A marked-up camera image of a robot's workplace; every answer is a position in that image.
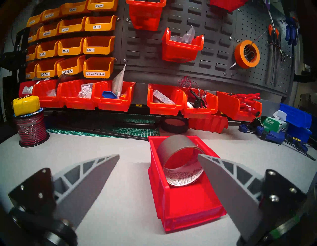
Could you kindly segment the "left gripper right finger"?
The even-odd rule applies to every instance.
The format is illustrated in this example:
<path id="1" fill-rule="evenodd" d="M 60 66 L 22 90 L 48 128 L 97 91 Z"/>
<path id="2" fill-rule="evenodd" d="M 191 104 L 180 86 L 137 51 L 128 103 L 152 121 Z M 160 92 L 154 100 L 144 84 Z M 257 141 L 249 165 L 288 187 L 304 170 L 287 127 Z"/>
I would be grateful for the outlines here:
<path id="1" fill-rule="evenodd" d="M 212 188 L 240 232 L 237 242 L 299 242 L 300 209 L 307 200 L 273 169 L 262 176 L 233 161 L 199 154 Z"/>

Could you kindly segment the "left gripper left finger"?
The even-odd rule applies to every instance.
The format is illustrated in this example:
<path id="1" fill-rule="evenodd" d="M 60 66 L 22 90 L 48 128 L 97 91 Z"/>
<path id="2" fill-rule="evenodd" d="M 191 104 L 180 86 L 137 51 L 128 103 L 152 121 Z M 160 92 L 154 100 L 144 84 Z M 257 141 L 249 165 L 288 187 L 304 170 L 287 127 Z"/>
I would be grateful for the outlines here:
<path id="1" fill-rule="evenodd" d="M 42 168 L 18 184 L 8 197 L 14 207 L 34 215 L 66 219 L 78 227 L 119 161 L 113 154 L 65 167 L 55 175 Z"/>

